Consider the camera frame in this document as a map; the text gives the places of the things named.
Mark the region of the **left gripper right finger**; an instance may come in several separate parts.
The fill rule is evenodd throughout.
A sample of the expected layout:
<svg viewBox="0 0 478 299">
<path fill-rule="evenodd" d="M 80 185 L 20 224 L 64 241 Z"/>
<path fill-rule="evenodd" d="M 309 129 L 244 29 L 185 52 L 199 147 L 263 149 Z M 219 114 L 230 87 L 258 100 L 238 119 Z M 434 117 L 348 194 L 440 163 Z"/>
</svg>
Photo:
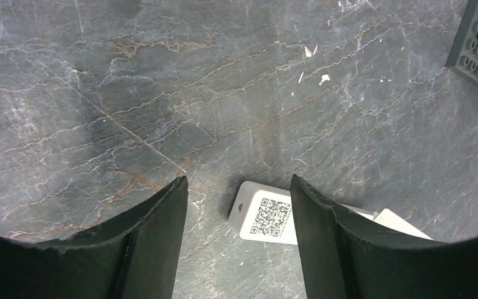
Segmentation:
<svg viewBox="0 0 478 299">
<path fill-rule="evenodd" d="M 408 235 L 293 176 L 291 204 L 308 298 L 478 298 L 478 237 Z"/>
</svg>

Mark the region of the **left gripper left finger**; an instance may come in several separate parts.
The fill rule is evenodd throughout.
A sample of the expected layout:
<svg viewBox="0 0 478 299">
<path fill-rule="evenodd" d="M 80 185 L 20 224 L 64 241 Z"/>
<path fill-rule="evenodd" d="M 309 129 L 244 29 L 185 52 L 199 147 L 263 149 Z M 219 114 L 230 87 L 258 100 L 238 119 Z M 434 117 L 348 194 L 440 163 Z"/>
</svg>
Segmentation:
<svg viewBox="0 0 478 299">
<path fill-rule="evenodd" d="M 67 239 L 0 236 L 0 298 L 171 298 L 188 180 Z"/>
</svg>

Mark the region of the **white remote control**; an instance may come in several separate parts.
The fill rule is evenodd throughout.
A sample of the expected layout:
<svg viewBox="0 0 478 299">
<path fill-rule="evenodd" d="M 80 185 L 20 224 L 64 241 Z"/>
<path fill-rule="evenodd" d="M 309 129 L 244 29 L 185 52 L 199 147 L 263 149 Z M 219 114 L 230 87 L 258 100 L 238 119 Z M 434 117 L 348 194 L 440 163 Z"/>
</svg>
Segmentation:
<svg viewBox="0 0 478 299">
<path fill-rule="evenodd" d="M 325 197 L 298 176 L 289 191 L 245 181 L 228 221 L 240 238 L 297 245 L 304 259 L 320 252 L 340 257 L 350 249 L 378 246 L 383 230 L 371 214 Z"/>
</svg>

